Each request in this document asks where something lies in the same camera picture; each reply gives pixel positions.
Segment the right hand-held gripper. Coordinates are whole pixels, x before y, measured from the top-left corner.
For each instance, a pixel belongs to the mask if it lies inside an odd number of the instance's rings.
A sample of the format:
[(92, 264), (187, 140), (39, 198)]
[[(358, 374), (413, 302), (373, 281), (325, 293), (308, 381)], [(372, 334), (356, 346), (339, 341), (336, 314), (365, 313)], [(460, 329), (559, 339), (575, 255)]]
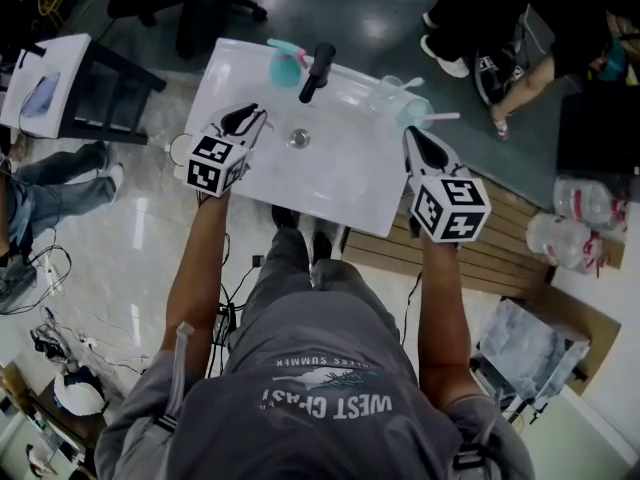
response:
[(475, 241), (492, 206), (483, 181), (472, 177), (458, 154), (429, 131), (408, 126), (402, 137), (413, 200), (409, 229), (434, 243)]

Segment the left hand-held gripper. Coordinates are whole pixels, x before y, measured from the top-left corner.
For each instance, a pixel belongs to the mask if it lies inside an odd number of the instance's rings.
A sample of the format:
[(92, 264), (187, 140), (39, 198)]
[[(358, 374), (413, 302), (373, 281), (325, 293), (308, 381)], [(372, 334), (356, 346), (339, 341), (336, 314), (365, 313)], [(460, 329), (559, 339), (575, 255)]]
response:
[(185, 185), (220, 197), (249, 168), (251, 150), (267, 123), (257, 103), (235, 103), (215, 110), (193, 135), (185, 161)]

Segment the person's right forearm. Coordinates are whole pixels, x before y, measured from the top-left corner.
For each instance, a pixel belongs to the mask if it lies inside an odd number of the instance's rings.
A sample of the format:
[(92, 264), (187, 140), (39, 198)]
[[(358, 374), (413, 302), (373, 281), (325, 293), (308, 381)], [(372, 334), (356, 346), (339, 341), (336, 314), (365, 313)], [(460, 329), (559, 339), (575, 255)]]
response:
[(443, 411), (480, 390), (469, 371), (471, 337), (456, 248), (435, 243), (426, 234), (420, 239), (419, 385), (430, 403)]

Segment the person's left forearm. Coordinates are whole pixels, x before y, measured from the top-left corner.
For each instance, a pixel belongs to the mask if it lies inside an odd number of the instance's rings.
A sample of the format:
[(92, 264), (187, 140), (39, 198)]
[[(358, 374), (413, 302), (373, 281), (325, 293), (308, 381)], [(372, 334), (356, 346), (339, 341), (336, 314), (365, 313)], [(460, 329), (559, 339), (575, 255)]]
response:
[(206, 372), (219, 309), (228, 205), (224, 194), (198, 207), (167, 301), (161, 349), (174, 350), (178, 327), (189, 324), (186, 368), (197, 378)]

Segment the teal spray bottle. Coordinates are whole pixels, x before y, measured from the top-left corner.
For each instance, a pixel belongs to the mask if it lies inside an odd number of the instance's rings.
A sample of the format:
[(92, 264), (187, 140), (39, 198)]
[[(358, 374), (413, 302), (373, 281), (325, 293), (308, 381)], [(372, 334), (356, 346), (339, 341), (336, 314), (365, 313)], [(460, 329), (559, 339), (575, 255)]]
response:
[(270, 38), (267, 45), (274, 49), (269, 67), (271, 83), (280, 89), (296, 88), (303, 72), (308, 69), (307, 52), (293, 43), (278, 39)]

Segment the person's left black shoe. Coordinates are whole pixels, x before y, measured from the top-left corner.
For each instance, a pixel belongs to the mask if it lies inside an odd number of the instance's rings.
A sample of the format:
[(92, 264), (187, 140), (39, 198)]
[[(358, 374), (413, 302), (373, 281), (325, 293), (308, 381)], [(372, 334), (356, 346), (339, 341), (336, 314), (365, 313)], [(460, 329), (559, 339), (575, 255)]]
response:
[(278, 205), (271, 206), (271, 217), (277, 229), (297, 229), (300, 213)]

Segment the person's black shoe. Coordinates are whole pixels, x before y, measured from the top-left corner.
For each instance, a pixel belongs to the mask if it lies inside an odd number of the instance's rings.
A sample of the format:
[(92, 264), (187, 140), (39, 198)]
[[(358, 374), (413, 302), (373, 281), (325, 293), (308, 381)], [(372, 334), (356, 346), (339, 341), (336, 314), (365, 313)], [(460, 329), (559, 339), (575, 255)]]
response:
[(329, 236), (323, 231), (316, 231), (312, 239), (312, 265), (315, 266), (320, 260), (330, 259), (333, 244)]
[(271, 217), (277, 229), (297, 229), (300, 213), (278, 205), (271, 206)]

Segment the wooden slat platform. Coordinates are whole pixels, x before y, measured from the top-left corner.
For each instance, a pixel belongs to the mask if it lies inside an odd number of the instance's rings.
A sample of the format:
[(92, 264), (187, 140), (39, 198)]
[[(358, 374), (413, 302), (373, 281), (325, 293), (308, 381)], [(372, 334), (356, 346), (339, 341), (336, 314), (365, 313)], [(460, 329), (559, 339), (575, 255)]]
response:
[[(479, 238), (458, 252), (464, 288), (527, 299), (548, 283), (553, 267), (544, 256), (532, 253), (526, 243), (526, 225), (539, 208), (485, 178), (492, 213)], [(351, 231), (343, 258), (398, 274), (415, 276), (422, 265), (422, 248), (410, 236), (407, 217), (398, 213), (385, 237)]]

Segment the black metal stand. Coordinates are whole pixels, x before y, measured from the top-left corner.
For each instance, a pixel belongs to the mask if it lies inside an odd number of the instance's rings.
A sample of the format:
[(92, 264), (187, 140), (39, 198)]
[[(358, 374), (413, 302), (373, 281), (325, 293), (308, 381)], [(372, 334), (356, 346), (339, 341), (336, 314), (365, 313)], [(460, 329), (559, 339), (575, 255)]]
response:
[(92, 40), (73, 79), (57, 136), (145, 146), (141, 119), (167, 82)]

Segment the person's right black shoe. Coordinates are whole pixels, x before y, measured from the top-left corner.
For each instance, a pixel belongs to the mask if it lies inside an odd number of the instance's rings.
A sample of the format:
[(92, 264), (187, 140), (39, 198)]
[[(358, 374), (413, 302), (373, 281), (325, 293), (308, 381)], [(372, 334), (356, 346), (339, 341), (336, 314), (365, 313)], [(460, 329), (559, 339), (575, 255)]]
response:
[(315, 266), (320, 260), (330, 259), (333, 244), (329, 236), (323, 231), (316, 231), (312, 239), (312, 265)]

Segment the person's grey trousers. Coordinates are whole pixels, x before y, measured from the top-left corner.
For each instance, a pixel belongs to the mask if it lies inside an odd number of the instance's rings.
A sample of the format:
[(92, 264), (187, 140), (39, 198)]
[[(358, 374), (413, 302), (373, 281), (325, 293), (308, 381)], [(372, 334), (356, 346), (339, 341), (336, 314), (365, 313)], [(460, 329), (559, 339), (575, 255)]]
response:
[(283, 227), (272, 240), (242, 311), (241, 323), (248, 324), (252, 317), (276, 300), (298, 292), (345, 293), (355, 297), (378, 315), (394, 338), (400, 337), (394, 317), (354, 266), (330, 258), (319, 259), (310, 265), (302, 233), (295, 228)]

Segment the large clear water bottle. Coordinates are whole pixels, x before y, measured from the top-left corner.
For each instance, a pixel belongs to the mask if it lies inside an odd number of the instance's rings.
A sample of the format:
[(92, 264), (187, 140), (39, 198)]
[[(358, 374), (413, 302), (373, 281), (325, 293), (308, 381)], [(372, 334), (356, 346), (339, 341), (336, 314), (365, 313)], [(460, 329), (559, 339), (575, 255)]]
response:
[(582, 222), (548, 213), (538, 213), (530, 220), (526, 243), (532, 253), (544, 255), (552, 266), (583, 275), (599, 275), (608, 260), (596, 231)]
[(600, 181), (557, 177), (553, 206), (557, 215), (582, 222), (596, 231), (627, 229), (628, 202), (615, 197)]

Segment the black battery box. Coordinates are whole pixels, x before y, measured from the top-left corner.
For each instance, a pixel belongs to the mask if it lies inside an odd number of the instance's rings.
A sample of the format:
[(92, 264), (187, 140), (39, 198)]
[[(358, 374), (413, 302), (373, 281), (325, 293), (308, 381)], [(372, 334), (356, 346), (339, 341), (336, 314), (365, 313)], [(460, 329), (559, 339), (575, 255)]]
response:
[(237, 307), (233, 303), (219, 307), (213, 332), (213, 344), (227, 347), (232, 332), (237, 329)]

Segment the small white sink basin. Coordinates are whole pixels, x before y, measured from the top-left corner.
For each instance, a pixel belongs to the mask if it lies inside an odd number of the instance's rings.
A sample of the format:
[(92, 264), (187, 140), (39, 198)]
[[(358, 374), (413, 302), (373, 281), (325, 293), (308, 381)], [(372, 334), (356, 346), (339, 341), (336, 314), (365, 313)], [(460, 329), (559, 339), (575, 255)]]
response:
[[(41, 41), (42, 56), (22, 50), (2, 100), (0, 124), (42, 138), (60, 136), (67, 100), (82, 60), (91, 44), (88, 34)], [(41, 88), (51, 87), (48, 107), (38, 115), (24, 114), (27, 101)]]

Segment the clear plastic bag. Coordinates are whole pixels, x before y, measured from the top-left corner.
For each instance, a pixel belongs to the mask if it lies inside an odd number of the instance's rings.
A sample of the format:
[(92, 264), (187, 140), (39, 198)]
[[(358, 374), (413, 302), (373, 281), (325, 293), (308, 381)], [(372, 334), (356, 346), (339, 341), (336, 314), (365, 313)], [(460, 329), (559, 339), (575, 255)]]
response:
[(477, 345), (478, 358), (523, 401), (541, 411), (586, 357), (591, 340), (539, 309), (505, 298)]

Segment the large cardboard box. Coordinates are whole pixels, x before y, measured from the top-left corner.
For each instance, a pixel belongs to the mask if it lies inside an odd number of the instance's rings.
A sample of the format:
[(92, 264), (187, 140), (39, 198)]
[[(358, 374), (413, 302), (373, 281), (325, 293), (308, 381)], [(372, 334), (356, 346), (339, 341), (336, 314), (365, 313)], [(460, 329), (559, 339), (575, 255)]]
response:
[(502, 297), (542, 316), (551, 323), (560, 324), (580, 333), (590, 341), (586, 356), (578, 363), (578, 375), (572, 374), (566, 385), (579, 397), (592, 383), (619, 334), (621, 324), (594, 307), (549, 284), (527, 293), (527, 298)]

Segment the person's grey shirt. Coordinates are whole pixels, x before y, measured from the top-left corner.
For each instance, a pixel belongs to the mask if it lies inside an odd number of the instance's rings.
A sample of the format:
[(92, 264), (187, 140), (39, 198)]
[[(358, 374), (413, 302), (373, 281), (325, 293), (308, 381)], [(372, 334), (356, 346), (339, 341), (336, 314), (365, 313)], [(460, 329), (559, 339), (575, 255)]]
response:
[(162, 352), (95, 452), (99, 480), (534, 480), (495, 403), (443, 411), (378, 315), (345, 293), (285, 296), (242, 325), (224, 372)]

